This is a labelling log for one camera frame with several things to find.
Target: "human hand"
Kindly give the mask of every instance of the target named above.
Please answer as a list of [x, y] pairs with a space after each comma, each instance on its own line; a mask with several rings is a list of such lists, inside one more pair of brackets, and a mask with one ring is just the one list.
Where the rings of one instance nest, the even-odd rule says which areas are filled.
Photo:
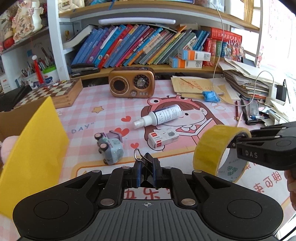
[[292, 207], [296, 210], [296, 180], [292, 176], [292, 172], [287, 170], [284, 172], [285, 178], [287, 179], [287, 188], [290, 192], [290, 200]]

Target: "white cable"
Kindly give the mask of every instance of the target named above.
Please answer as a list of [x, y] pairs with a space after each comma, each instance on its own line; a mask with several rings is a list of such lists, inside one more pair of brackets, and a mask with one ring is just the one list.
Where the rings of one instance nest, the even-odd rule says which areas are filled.
[[[223, 29], [223, 37], [222, 37], [222, 44], [223, 44], [223, 40], [224, 40], [224, 25], [223, 25], [223, 20], [222, 20], [222, 17], [221, 17], [221, 15], [220, 15], [220, 12], [219, 12], [218, 9], [216, 8], [216, 6], [215, 6], [212, 2], [210, 2], [210, 3], [215, 7], [215, 9], [217, 10], [217, 12], [218, 12], [218, 14], [219, 14], [219, 17], [220, 17], [220, 19], [221, 19], [222, 29]], [[219, 63], [219, 61], [220, 61], [221, 53], [222, 53], [222, 45], [221, 45], [221, 50], [220, 50], [220, 54], [219, 54], [219, 59], [218, 59], [218, 61], [217, 61], [217, 63], [216, 63], [216, 66], [215, 66], [215, 69], [214, 69], [214, 74], [213, 74], [213, 91], [214, 91], [214, 77], [215, 77], [215, 73], [216, 73], [216, 69], [217, 69], [218, 63]], [[230, 105], [234, 105], [234, 106], [238, 106], [238, 107], [245, 107], [245, 106], [250, 105], [251, 102], [252, 102], [252, 101], [254, 100], [254, 98], [255, 98], [255, 92], [256, 92], [256, 84], [257, 84], [257, 80], [258, 80], [260, 74], [262, 74], [263, 72], [267, 72], [267, 73], [269, 73], [269, 74], [272, 76], [272, 80], [273, 80], [272, 83], [273, 83], [273, 85], [274, 85], [274, 77], [273, 77], [273, 75], [272, 75], [269, 71], [267, 71], [267, 70], [263, 70], [263, 71], [261, 71], [261, 72], [258, 74], [257, 78], [255, 79], [255, 86], [254, 86], [253, 98], [252, 98], [252, 100], [249, 102], [249, 104], [246, 104], [246, 105], [237, 105], [237, 104], [229, 103], [229, 102], [227, 102], [227, 101], [225, 101], [225, 100], [224, 100], [224, 101], [225, 101], [226, 103], [230, 104]]]

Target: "chessboard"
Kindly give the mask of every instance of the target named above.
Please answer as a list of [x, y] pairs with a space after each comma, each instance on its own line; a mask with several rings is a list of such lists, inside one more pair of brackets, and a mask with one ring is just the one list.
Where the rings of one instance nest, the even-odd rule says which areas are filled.
[[82, 90], [81, 79], [73, 79], [49, 88], [40, 87], [28, 93], [15, 107], [44, 97], [51, 97], [56, 109], [72, 106]]

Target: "yellow tape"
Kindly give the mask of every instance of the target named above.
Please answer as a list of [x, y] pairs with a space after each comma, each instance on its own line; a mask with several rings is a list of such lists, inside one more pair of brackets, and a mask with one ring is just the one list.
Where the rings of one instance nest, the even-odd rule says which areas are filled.
[[200, 138], [193, 156], [193, 167], [230, 182], [236, 182], [244, 173], [247, 161], [238, 159], [236, 149], [230, 149], [225, 163], [220, 167], [222, 156], [231, 140], [240, 134], [251, 133], [246, 128], [216, 125]]

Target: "gray ribbed panel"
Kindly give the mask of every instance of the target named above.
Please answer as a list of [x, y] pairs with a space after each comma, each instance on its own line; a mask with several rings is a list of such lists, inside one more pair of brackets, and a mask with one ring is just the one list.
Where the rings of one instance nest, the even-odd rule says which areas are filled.
[[[211, 231], [193, 210], [173, 200], [123, 200], [102, 210], [83, 232], [65, 241], [230, 241]], [[275, 237], [264, 241], [277, 241]]]

